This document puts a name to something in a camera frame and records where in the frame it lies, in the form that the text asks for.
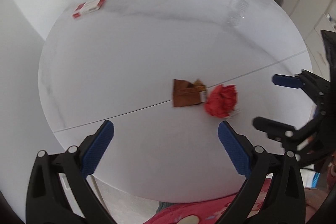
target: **blue gripper pad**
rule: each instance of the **blue gripper pad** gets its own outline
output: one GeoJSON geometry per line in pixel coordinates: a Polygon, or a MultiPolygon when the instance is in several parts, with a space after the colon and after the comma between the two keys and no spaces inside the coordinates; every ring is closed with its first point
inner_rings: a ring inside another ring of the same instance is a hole
{"type": "Polygon", "coordinates": [[[298,89],[303,87],[303,83],[298,77],[287,75],[274,75],[272,82],[275,85],[286,86],[288,88],[298,89]]]}
{"type": "Polygon", "coordinates": [[[113,123],[106,120],[98,131],[93,136],[94,140],[91,141],[90,146],[86,149],[85,153],[81,157],[82,162],[82,176],[86,178],[95,172],[101,158],[103,157],[105,150],[109,146],[114,136],[113,123]]]}
{"type": "Polygon", "coordinates": [[[218,138],[228,153],[238,174],[249,178],[251,174],[250,157],[240,145],[237,134],[224,122],[221,122],[218,127],[218,138]]]}

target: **barcode label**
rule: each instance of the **barcode label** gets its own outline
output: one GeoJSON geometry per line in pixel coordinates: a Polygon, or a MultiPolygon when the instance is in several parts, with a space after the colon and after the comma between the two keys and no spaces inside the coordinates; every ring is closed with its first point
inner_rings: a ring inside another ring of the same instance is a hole
{"type": "Polygon", "coordinates": [[[201,91],[199,93],[199,96],[201,98],[201,103],[204,103],[206,102],[206,100],[208,99],[208,96],[207,96],[207,92],[206,91],[201,91]]]}

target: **red crumpled wrapper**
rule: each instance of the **red crumpled wrapper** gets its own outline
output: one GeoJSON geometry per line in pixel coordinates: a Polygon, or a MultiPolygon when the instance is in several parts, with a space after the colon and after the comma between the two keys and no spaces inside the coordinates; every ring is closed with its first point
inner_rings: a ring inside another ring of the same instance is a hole
{"type": "Polygon", "coordinates": [[[218,118],[229,117],[230,112],[237,104],[237,91],[235,85],[218,85],[209,95],[204,108],[211,116],[218,118]]]}

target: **red and white box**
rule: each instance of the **red and white box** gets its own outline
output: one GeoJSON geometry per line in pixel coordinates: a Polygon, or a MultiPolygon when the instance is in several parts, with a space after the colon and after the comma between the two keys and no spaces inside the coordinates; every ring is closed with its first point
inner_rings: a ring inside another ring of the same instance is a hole
{"type": "Polygon", "coordinates": [[[105,0],[92,0],[80,4],[75,12],[73,13],[73,18],[78,18],[81,15],[88,14],[100,9],[105,0]]]}

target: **marble tabletop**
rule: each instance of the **marble tabletop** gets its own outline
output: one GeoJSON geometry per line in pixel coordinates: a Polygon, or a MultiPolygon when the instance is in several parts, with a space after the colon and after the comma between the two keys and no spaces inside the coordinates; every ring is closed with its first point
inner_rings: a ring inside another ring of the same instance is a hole
{"type": "Polygon", "coordinates": [[[217,137],[221,119],[202,105],[173,108],[173,79],[200,78],[209,91],[236,85],[241,113],[230,123],[269,152],[282,148],[253,129],[254,117],[297,127],[309,119],[312,102],[303,92],[271,82],[276,73],[311,71],[298,30],[273,0],[106,0],[72,18],[85,1],[73,0],[53,26],[39,92],[64,148],[105,119],[114,123],[94,174],[109,185],[166,202],[209,200],[241,187],[244,178],[217,137]],[[239,3],[245,7],[236,17],[239,3]]]}

